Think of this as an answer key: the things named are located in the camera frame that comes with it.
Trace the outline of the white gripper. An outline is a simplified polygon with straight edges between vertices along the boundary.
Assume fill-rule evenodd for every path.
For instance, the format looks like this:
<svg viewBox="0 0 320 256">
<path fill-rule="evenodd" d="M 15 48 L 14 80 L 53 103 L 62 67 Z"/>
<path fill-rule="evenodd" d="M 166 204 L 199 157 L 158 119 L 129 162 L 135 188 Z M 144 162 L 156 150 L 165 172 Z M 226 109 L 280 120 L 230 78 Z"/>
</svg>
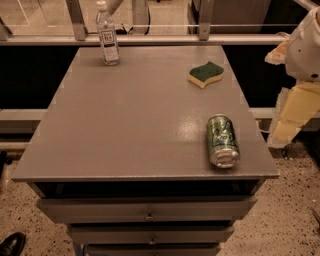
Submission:
<svg viewBox="0 0 320 256">
<path fill-rule="evenodd" d="M 284 40 L 265 57 L 269 64 L 285 63 L 287 74 L 300 80 L 291 89 L 282 88 L 278 95 L 267 139 L 271 148 L 290 144 L 320 110 L 319 11 L 320 7 L 310 10 L 289 41 Z"/>
</svg>

